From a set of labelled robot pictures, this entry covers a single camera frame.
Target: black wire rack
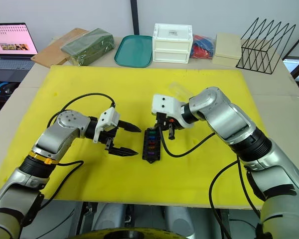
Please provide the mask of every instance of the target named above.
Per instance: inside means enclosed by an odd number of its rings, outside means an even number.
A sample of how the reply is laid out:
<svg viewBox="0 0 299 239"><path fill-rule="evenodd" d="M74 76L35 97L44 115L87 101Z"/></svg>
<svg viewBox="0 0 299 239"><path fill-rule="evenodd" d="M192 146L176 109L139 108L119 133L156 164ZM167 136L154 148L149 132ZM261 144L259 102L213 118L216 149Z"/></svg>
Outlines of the black wire rack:
<svg viewBox="0 0 299 239"><path fill-rule="evenodd" d="M259 17L241 37L242 55L236 67L272 74L296 25L258 21Z"/></svg>

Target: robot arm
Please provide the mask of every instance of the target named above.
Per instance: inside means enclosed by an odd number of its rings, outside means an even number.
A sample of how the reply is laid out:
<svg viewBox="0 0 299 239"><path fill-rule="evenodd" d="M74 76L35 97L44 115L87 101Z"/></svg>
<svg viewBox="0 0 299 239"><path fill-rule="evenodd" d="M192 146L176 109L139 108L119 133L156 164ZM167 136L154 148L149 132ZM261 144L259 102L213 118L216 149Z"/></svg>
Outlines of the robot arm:
<svg viewBox="0 0 299 239"><path fill-rule="evenodd" d="M106 145L110 154L133 156L128 148L115 148L113 139L118 127L141 132L135 125L119 120L114 107L103 112L99 120L76 111L63 111L34 144L20 167L16 168L0 190L0 239L17 239L21 228L29 225L41 207L40 190L71 146L75 138L89 138Z"/></svg>
<svg viewBox="0 0 299 239"><path fill-rule="evenodd" d="M239 156L255 195L265 201L261 212L262 233L258 238L266 233L274 239L299 238L299 170L219 88L209 87L188 103L154 95L152 113L156 115L156 126L169 129L170 139L174 139L175 128L207 121Z"/></svg>

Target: yellow board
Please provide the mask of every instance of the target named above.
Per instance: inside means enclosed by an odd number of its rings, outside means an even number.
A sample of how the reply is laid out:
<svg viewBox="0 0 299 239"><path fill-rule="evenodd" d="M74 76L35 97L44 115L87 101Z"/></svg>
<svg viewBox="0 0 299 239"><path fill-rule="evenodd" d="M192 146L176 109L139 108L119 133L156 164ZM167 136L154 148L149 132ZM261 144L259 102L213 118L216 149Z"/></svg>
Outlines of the yellow board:
<svg viewBox="0 0 299 239"><path fill-rule="evenodd" d="M11 172L22 163L33 144L44 132L50 117L71 99L90 92L110 95L116 101L121 120L137 125L142 133L119 129L116 147L127 147L139 154L118 157L108 154L104 144L76 139L62 163L84 160L84 165L64 184L57 199L97 202L179 204L208 206L208 188L217 172L236 160L236 155L217 136L210 138L186 157L172 158L161 148L161 160L142 160L144 130L155 123L151 115L153 94L171 95L169 85L177 82L194 95L210 86L219 87L235 104L264 130L248 87L238 70L133 69L53 66L24 115L0 170L0 188ZM86 116L99 117L110 106L101 96L80 99L70 106ZM176 130L175 140L167 139L169 150L183 153L211 133L206 122L190 129ZM57 168L43 191L51 197L73 166ZM248 192L256 205L251 188ZM216 182L214 204L219 207L247 207L237 165Z"/></svg>

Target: teal tray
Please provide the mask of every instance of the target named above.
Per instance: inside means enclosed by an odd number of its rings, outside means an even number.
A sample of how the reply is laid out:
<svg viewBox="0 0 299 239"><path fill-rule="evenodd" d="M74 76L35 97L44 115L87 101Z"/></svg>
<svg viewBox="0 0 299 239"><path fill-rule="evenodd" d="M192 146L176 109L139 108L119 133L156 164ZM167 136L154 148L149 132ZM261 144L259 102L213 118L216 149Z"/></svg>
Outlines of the teal tray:
<svg viewBox="0 0 299 239"><path fill-rule="evenodd" d="M120 66L144 68L151 63L152 37L130 35L122 39L114 60Z"/></svg>

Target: black connector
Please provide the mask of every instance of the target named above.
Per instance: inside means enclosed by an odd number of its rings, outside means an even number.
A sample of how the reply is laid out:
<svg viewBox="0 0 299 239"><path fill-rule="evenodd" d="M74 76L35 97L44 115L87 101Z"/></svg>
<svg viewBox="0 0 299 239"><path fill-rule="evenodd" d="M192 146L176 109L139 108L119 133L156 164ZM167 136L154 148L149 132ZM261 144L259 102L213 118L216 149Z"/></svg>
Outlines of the black connector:
<svg viewBox="0 0 299 239"><path fill-rule="evenodd" d="M198 119L191 113L191 111L189 109L189 103L187 103L186 105L183 105L182 107L183 107L184 111L182 111L181 116L187 123L194 123L194 122L198 121Z"/></svg>
<svg viewBox="0 0 299 239"><path fill-rule="evenodd" d="M33 175L38 178L48 178L55 169L56 164L45 164L43 161L37 160L28 155L19 169L22 172Z"/></svg>
<svg viewBox="0 0 299 239"><path fill-rule="evenodd" d="M229 147L242 160L250 162L265 156L270 151L272 143L260 129L256 128L246 139Z"/></svg>
<svg viewBox="0 0 299 239"><path fill-rule="evenodd" d="M91 121L85 131L85 137L87 137L89 139L93 139L94 133L95 133L95 127L96 127L96 124L98 123L98 119L95 117L92 117L92 116L90 116L89 118L91 119Z"/></svg>

